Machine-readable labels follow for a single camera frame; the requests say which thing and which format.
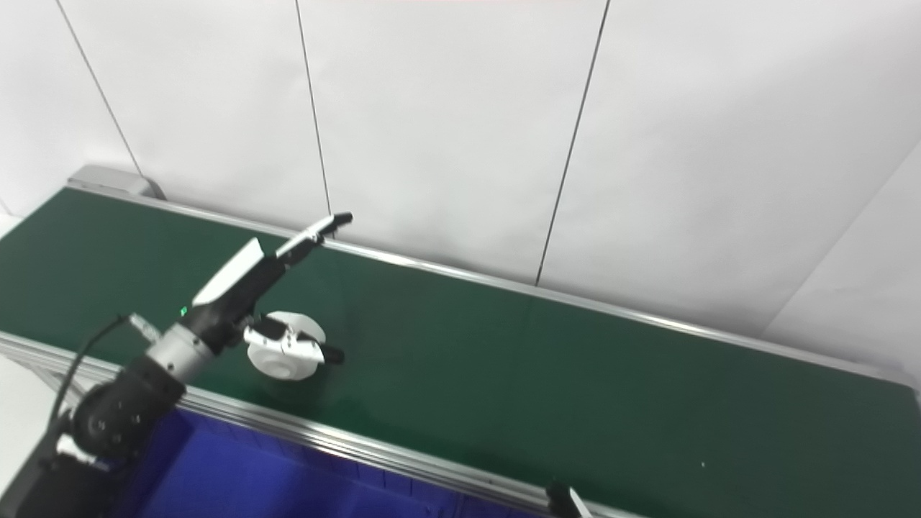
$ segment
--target wall panel seam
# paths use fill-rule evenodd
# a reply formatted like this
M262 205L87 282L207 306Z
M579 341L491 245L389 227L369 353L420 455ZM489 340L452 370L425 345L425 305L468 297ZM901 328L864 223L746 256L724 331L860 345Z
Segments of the wall panel seam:
M131 162L134 164L134 169L142 178L146 178L146 176L144 176L144 172L141 171L141 166L138 165L137 159L134 157L134 152L131 150L131 146L128 145L128 139L124 136L122 126L118 123L118 119L115 117L115 112L112 110L112 107L109 104L109 99L106 98L105 92L102 91L102 85L99 83L99 78L96 77L96 72L93 70L92 65L89 64L87 53L83 50L83 45L80 43L80 40L76 36L76 31L74 30L74 26L70 23L70 18L67 16L67 12L64 10L64 5L61 4L61 0L54 0L54 3L57 4L58 9L61 11L61 16L64 17L64 23L67 24L67 29L70 31L70 35L74 39L74 44L76 44L76 49L80 52L80 57L83 58L83 63L87 66L89 75L93 78L93 83L96 85L96 90L99 92L99 96L102 97L102 102L105 104L106 110L109 112L109 116L111 117L112 122L115 124L115 129L118 131L118 135L122 139L125 150L128 151L128 156L131 157Z
M550 216L550 225L547 227L547 237L543 242L543 251L541 252L541 262L537 266L537 276L534 278L534 286L538 286L541 283L541 275L543 274L543 263L547 259L547 249L550 247L550 237L554 233L554 223L556 222L556 212L560 208L560 199L563 196L563 187L566 183L566 174L569 172L569 163L573 156L573 148L576 145L576 137L578 136L578 127L579 123L582 121L582 112L585 110L585 99L589 95L589 86L591 85L591 75L595 71L595 62L598 60L598 50L601 47L601 36L604 34L604 24L608 19L608 10L611 7L611 0L606 0L604 3L604 11L601 13L601 23L598 26L598 38L595 40L595 48L591 54L591 62L589 63L589 73L585 79L585 87L582 89L582 99L578 105L578 112L576 114L576 124L573 127L572 137L569 140L569 149L566 152L566 161L563 164L563 174L560 176L560 187L556 191L556 199L554 201L554 210Z
M821 266L822 263L824 263L825 260L828 259L828 256L831 255L835 247L838 246L838 243L841 242L844 236L847 235L847 233L851 230L851 228L854 227L854 224L857 223L857 221L864 214L864 212L867 211L867 208L870 206L870 204L873 203L873 200L875 200L880 195L880 192L882 192L882 190L886 187L886 185L888 185L889 182L892 181L892 177L895 176L895 173L898 172L902 168L902 166L905 164L908 158L912 156L912 154L915 152L915 150L918 147L921 147L921 139L918 140L917 144L908 148L908 152L905 154L902 160L899 161L899 165L897 165L895 169L893 169L892 172L889 173L889 176L887 176L886 179L880 183L880 186L877 188L877 190L873 193L873 195L870 198L868 198L867 203L865 203L856 212L854 217L851 218L851 221L847 224L847 227L845 227L845 229L842 230L840 234L838 234L837 239L835 239L832 245L828 247L828 249L825 251L822 257L818 261L815 262L815 265L812 267L810 272L805 277L803 277L803 280L802 282L799 283L799 286L797 286L797 288L794 289L792 293L790 293L790 296L787 297L786 300L784 300L784 303L781 304L780 308L774 313L774 316L772 316L771 319L767 322L767 324L764 326L764 329L761 330L761 333L758 333L756 336L763 337L767 333L767 330L771 328L771 325L774 324L774 321L777 320L777 317L780 316L780 313L784 311L784 309L789 305L790 301L793 300L793 298L797 296L797 294L803 289L804 286L806 286L806 283L809 282L809 280L812 278L813 275L815 275L815 272L819 269L819 266Z
M313 99L313 79L310 77L310 63L307 59L307 42L304 36L304 22L300 17L300 0L294 0L297 11L297 30L300 33L300 49L304 53L304 70L307 72L307 91L310 94L310 113L313 115L313 132L317 136L317 153L320 155L320 173L323 176L323 191L326 193L326 211L332 214L330 185L326 182L326 163L323 161L323 145L320 141L320 122L317 120L317 105Z

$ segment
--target green conveyor belt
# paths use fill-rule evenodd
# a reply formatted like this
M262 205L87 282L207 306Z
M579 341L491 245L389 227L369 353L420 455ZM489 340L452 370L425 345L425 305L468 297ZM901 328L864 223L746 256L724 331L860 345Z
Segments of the green conveyor belt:
M64 189L0 241L0 330L73 350L116 312L165 328L253 235L282 241ZM650 518L921 516L897 383L328 249L258 309L309 314L346 363L286 383L236 347L197 386Z

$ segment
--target white plastic part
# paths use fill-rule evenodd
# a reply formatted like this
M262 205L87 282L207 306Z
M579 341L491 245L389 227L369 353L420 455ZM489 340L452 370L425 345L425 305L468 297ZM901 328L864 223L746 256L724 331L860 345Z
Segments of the white plastic part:
M128 322L134 326L134 329L144 336L148 342L154 344L163 337L163 334L160 333L160 330L157 329L153 324L147 321L146 318L137 314L131 313L128 315Z
M74 457L78 462L83 464L96 464L96 455L86 453L81 450L80 447L76 445L76 442L74 442L74 438L70 435L67 435L66 433L61 434L61 437L58 438L57 453L70 455L71 457Z
M192 306L201 306L216 300L252 270L263 257L265 253L262 251L259 240L252 238L229 261L224 263L220 270L217 270L215 276L211 277L211 280L192 299Z
M304 240L316 241L320 238L320 231L330 226L333 221L333 216L327 216L326 218L317 221L313 225L303 229L297 236L289 239L285 244L278 247L278 250L275 251L275 257L281 257L289 250L297 246L298 243Z
M247 356L259 372L278 380L297 381L309 377L323 363L320 344L326 341L320 325L307 315L292 312L271 312L270 318L284 322L287 329L284 336L272 340L251 327L243 331L243 340L250 346ZM317 340L297 340L300 332Z
M589 508L586 507L585 502L576 494L575 489L569 488L569 498L573 499L573 503L576 504L579 518L591 518Z

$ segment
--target white wall panel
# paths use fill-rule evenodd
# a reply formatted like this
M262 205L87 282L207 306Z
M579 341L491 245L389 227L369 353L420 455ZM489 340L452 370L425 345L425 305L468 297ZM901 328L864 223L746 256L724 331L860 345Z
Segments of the white wall panel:
M602 0L302 0L344 239L533 282Z
M921 137L921 4L612 4L542 285L757 335Z
M64 0L141 172L169 199L327 213L294 1Z
M61 12L0 2L0 200L26 216L87 163L134 171Z
M7 232L11 231L21 221L15 216L0 214L0 238L4 237Z
M54 392L32 371L0 356L0 394L0 490L6 490L48 426Z
M768 326L770 340L921 380L921 145Z

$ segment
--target blue container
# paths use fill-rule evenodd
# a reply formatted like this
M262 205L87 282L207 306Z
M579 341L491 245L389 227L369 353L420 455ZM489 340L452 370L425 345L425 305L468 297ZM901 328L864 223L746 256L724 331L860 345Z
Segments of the blue container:
M118 518L531 518L216 419L158 426Z

